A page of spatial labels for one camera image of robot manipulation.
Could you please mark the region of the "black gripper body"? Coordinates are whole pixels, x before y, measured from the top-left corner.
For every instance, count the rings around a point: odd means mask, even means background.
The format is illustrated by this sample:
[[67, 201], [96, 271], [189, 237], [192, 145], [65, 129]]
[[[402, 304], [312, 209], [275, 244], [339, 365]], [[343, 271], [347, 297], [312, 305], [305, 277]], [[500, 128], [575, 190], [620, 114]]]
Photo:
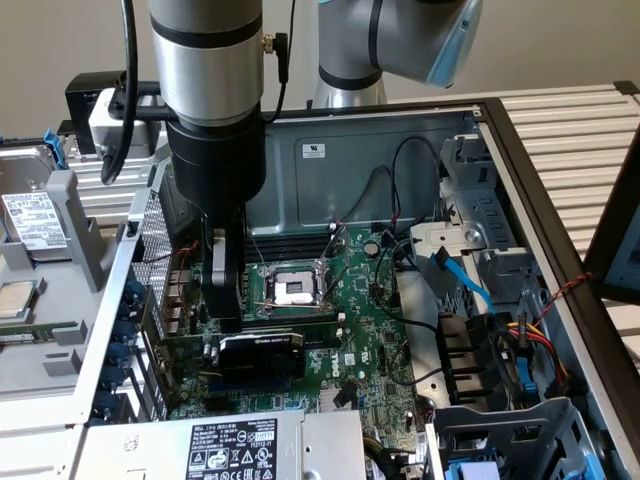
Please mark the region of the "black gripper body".
[[189, 129], [166, 124], [176, 186], [213, 225], [226, 225], [253, 199], [266, 178], [265, 123], [261, 110], [221, 127]]

